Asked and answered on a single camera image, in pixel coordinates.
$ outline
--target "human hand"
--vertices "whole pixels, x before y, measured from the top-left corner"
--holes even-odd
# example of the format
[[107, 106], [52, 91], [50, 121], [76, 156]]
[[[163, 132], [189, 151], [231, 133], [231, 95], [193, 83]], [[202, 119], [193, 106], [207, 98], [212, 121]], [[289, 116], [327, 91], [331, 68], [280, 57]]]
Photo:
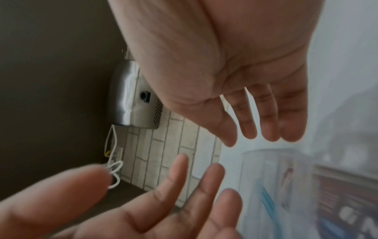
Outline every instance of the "human hand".
[[169, 109], [220, 137], [299, 140], [307, 123], [306, 55], [323, 0], [108, 0], [146, 80]]
[[[156, 191], [120, 208], [64, 230], [53, 239], [239, 239], [235, 231], [241, 212], [237, 192], [225, 190], [213, 200], [224, 176], [211, 165], [180, 212], [169, 215], [185, 184], [188, 158], [179, 155], [169, 176]], [[69, 170], [0, 203], [0, 235], [41, 238], [93, 207], [107, 192], [109, 172], [102, 166]]]

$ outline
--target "pinky finger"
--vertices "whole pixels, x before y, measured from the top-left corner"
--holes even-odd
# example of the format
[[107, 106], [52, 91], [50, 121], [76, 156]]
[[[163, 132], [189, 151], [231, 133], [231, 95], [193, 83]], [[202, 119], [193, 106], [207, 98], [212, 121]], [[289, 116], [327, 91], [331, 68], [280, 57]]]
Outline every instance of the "pinky finger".
[[225, 228], [220, 231], [215, 239], [243, 239], [235, 228]]

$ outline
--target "brick wall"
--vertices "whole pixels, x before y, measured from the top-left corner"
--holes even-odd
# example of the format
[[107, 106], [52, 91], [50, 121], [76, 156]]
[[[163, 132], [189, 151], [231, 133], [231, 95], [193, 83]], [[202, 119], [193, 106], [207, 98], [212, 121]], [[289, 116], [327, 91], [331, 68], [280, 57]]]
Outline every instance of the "brick wall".
[[[126, 57], [132, 59], [129, 52]], [[196, 188], [206, 168], [219, 161], [222, 148], [222, 142], [206, 129], [167, 108], [163, 109], [157, 130], [118, 126], [117, 135], [118, 146], [124, 149], [121, 179], [146, 191], [162, 182], [177, 154], [188, 155], [188, 175], [178, 206]]]

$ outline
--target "skin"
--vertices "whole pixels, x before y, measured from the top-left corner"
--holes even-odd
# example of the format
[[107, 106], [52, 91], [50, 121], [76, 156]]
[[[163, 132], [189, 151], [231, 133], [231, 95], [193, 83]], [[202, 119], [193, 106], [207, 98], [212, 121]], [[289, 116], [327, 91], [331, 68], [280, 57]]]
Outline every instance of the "skin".
[[169, 109], [218, 136], [237, 127], [265, 139], [299, 140], [307, 123], [306, 55], [322, 0], [108, 0], [146, 80]]
[[[179, 155], [168, 177], [152, 192], [68, 228], [53, 239], [239, 239], [235, 227], [242, 208], [239, 194], [215, 195], [224, 176], [211, 165], [180, 212], [172, 208], [185, 184], [188, 158]], [[0, 235], [41, 238], [82, 215], [99, 202], [111, 184], [102, 166], [69, 170], [43, 180], [0, 203]]]

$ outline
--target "white power cord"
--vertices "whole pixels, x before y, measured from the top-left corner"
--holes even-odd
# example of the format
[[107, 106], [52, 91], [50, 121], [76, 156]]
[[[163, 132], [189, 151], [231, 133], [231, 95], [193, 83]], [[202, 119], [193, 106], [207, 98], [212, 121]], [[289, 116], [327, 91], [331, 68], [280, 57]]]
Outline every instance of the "white power cord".
[[[109, 138], [110, 138], [111, 131], [113, 131], [114, 145], [113, 145], [113, 148], [112, 148], [110, 154], [107, 154], [106, 148], [107, 148], [107, 143], [108, 143]], [[119, 178], [117, 172], [122, 168], [123, 161], [121, 160], [121, 161], [117, 161], [117, 162], [111, 163], [112, 159], [113, 159], [113, 156], [114, 156], [114, 152], [115, 152], [115, 148], [116, 147], [117, 147], [117, 133], [115, 131], [115, 126], [112, 124], [111, 127], [110, 127], [110, 129], [109, 129], [109, 133], [107, 134], [106, 141], [105, 141], [105, 147], [104, 147], [104, 155], [105, 155], [105, 157], [108, 157], [109, 160], [107, 161], [107, 164], [105, 164], [104, 166], [106, 166], [107, 169], [111, 170], [110, 174], [113, 175], [117, 179], [117, 182], [115, 184], [113, 184], [113, 185], [110, 185], [108, 187], [108, 189], [115, 188], [121, 182], [121, 179]], [[116, 165], [118, 165], [118, 167], [116, 169], [112, 170], [112, 168], [114, 166], [116, 166]]]

